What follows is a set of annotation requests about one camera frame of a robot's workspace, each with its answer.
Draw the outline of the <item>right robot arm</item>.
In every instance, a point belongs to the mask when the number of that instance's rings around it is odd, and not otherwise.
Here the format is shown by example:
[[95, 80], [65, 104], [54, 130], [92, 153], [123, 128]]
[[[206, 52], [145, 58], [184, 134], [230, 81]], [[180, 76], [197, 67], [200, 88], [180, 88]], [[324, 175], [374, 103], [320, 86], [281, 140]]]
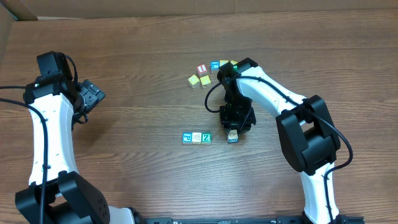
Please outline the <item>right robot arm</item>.
[[241, 135], [255, 125], [252, 103], [276, 121], [282, 153], [300, 174], [305, 196], [304, 220], [336, 223], [339, 210], [333, 192], [333, 168], [341, 147], [328, 108], [322, 98], [306, 98], [275, 82], [250, 58], [219, 68], [225, 89], [220, 122], [228, 134]]

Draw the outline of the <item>red letter Q block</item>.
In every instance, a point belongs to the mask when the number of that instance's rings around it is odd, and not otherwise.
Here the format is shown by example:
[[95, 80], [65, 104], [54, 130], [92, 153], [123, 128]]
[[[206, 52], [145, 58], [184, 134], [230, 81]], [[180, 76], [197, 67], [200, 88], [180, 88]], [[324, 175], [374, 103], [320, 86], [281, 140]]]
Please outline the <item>red letter Q block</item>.
[[227, 135], [227, 140], [229, 143], [235, 143], [239, 141], [239, 136], [238, 136], [238, 132], [236, 129], [232, 129], [228, 135]]

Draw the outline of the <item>white natural wood block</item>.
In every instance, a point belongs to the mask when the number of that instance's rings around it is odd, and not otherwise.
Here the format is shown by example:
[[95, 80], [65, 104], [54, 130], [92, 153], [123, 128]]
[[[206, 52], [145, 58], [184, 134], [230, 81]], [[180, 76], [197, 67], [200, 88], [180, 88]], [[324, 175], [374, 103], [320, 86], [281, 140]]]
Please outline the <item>white natural wood block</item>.
[[193, 132], [192, 133], [192, 144], [201, 144], [202, 133]]

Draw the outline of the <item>green letter Z block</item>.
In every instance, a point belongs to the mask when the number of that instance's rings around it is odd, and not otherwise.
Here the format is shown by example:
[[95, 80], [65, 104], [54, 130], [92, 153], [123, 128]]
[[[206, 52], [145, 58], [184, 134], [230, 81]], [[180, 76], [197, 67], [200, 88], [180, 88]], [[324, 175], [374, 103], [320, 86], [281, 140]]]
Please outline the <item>green letter Z block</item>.
[[211, 133], [202, 133], [201, 134], [201, 143], [205, 145], [210, 145], [212, 142]]

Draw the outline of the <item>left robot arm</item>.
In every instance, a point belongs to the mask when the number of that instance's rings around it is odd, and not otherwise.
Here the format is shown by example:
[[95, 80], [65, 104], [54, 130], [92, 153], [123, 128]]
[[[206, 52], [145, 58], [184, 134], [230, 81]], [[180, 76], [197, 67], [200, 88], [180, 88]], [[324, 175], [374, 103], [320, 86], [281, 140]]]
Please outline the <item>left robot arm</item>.
[[88, 121], [105, 93], [89, 80], [79, 82], [73, 60], [61, 52], [38, 55], [37, 63], [40, 76], [23, 94], [34, 127], [34, 161], [28, 188], [16, 193], [18, 211], [29, 223], [139, 223], [132, 208], [108, 205], [75, 162], [73, 126]]

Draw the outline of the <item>blue letter P block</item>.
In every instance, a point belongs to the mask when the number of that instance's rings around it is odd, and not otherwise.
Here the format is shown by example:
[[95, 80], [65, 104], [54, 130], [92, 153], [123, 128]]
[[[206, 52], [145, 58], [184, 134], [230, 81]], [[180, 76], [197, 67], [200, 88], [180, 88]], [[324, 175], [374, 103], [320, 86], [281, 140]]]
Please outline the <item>blue letter P block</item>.
[[192, 144], [192, 133], [183, 133], [182, 143], [183, 144]]

